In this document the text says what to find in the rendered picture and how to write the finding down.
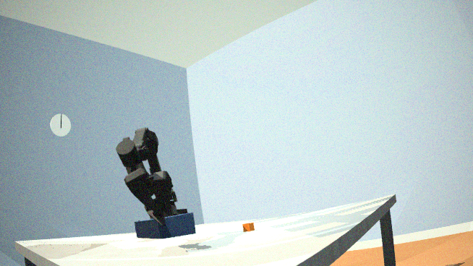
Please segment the orange block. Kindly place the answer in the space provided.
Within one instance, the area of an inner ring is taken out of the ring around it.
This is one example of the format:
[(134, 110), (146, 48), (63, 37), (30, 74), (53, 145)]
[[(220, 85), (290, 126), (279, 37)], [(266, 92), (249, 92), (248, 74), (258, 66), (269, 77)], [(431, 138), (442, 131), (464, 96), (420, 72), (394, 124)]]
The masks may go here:
[(245, 231), (254, 231), (255, 230), (254, 223), (242, 224), (242, 228), (243, 228), (243, 232), (245, 232)]

